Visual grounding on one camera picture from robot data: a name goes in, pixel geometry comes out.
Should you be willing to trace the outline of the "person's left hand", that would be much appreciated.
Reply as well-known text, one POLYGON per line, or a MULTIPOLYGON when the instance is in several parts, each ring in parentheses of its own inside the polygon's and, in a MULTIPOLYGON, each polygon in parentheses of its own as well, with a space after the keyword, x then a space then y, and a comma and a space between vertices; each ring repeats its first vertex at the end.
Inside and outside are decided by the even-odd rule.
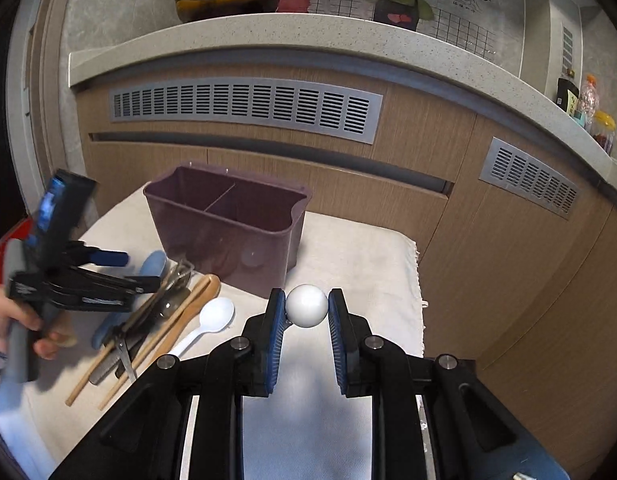
POLYGON ((43 333, 43 337, 37 339, 32 348, 44 360, 52 360, 60 349, 76 344, 69 312, 62 311, 54 322, 44 327, 43 320, 30 306, 9 299, 5 289, 0 286, 0 356, 8 353, 9 334, 13 327, 43 333))

